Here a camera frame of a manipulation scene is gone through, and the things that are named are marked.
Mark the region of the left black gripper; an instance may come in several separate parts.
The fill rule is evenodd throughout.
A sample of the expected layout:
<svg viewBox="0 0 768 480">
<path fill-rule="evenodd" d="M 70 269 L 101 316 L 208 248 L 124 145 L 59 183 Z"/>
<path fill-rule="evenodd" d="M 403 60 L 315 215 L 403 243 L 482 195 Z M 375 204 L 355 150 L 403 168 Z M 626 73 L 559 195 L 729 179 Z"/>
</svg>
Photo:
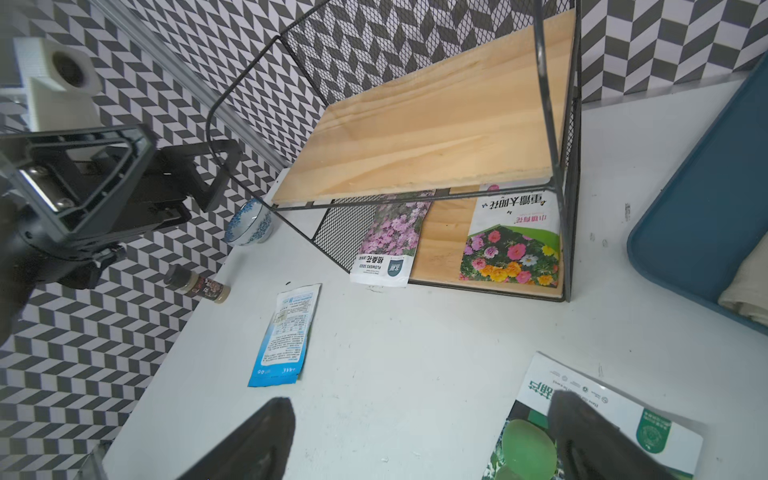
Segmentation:
<svg viewBox="0 0 768 480">
<path fill-rule="evenodd" d="M 143 125 L 6 134 L 1 172 L 25 203 L 1 216 L 1 279 L 93 288 L 124 243 L 216 210 L 242 159 L 235 140 L 159 150 Z"/>
</svg>

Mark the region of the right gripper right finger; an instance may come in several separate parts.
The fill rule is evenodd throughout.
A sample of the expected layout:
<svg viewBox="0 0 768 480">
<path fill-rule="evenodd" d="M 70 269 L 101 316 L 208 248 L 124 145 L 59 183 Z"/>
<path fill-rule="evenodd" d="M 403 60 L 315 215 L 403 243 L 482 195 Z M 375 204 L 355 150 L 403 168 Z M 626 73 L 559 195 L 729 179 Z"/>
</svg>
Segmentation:
<svg viewBox="0 0 768 480">
<path fill-rule="evenodd" d="M 547 418 L 567 479 L 674 479 L 574 392 L 555 392 Z"/>
</svg>

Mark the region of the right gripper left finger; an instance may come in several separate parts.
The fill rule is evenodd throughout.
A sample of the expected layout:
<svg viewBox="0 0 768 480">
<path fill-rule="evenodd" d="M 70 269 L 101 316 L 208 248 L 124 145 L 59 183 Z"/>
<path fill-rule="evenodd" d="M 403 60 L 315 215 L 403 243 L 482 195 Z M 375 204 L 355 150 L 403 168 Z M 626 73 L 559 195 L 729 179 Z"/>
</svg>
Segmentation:
<svg viewBox="0 0 768 480">
<path fill-rule="evenodd" d="M 180 479 L 283 478 L 296 419 L 287 397 L 269 400 Z"/>
</svg>

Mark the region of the green lotus seed bag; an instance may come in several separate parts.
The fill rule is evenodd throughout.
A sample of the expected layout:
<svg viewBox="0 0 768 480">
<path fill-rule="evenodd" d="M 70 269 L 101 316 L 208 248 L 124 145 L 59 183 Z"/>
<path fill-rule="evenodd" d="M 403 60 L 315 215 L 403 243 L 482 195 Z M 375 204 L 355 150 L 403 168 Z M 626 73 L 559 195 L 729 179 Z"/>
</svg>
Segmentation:
<svg viewBox="0 0 768 480">
<path fill-rule="evenodd" d="M 536 353 L 486 479 L 692 479 L 703 438 Z"/>
</svg>

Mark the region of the green white seed bag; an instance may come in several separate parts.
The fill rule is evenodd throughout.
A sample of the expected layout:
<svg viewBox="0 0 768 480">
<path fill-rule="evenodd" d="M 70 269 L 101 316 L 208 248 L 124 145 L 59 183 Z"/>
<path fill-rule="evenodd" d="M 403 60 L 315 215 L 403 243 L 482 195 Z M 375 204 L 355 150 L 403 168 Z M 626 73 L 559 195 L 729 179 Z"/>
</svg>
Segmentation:
<svg viewBox="0 0 768 480">
<path fill-rule="evenodd" d="M 294 384 L 305 362 L 320 284 L 281 292 L 248 381 L 251 388 Z"/>
</svg>

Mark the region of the purple flower seed bag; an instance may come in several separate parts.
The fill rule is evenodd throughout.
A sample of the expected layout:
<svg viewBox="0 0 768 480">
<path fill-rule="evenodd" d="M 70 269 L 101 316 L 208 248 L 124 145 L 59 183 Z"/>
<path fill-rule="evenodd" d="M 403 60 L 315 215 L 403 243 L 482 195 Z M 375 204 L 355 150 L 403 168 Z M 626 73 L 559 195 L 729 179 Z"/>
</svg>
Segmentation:
<svg viewBox="0 0 768 480">
<path fill-rule="evenodd" d="M 391 195 L 387 199 L 394 203 L 377 206 L 350 270 L 353 283 L 395 288 L 408 285 L 434 194 L 434 190 L 427 190 Z"/>
</svg>

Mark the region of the colourful flower seed bag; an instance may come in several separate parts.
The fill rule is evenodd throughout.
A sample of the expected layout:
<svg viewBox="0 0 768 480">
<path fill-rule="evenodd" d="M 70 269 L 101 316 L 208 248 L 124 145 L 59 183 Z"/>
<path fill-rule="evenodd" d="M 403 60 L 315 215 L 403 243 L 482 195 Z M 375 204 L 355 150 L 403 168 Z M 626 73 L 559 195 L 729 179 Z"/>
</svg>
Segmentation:
<svg viewBox="0 0 768 480">
<path fill-rule="evenodd" d="M 560 286 L 560 213 L 549 190 L 491 194 L 477 199 L 461 258 L 461 281 Z"/>
</svg>

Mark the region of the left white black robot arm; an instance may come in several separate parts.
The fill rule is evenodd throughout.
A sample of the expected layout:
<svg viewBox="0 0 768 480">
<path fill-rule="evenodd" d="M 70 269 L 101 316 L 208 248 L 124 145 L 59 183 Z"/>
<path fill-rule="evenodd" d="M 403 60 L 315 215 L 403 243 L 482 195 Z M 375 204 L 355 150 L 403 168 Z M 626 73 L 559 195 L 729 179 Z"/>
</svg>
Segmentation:
<svg viewBox="0 0 768 480">
<path fill-rule="evenodd" d="M 187 199 L 215 210 L 241 158 L 235 140 L 160 148 L 143 124 L 3 135 L 1 339 L 36 288 L 93 289 L 125 243 L 187 223 Z"/>
</svg>

